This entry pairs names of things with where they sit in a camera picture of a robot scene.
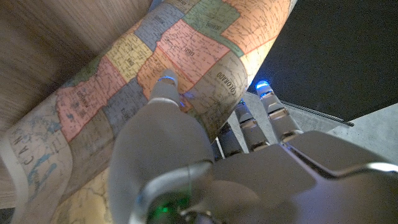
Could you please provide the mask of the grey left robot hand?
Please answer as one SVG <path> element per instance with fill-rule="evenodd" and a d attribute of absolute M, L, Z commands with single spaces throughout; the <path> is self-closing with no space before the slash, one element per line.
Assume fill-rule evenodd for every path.
<path fill-rule="evenodd" d="M 397 222 L 397 166 L 301 131 L 267 82 L 256 89 L 277 143 L 220 160 L 178 107 L 177 84 L 165 70 L 116 138 L 108 177 L 115 223 Z"/>

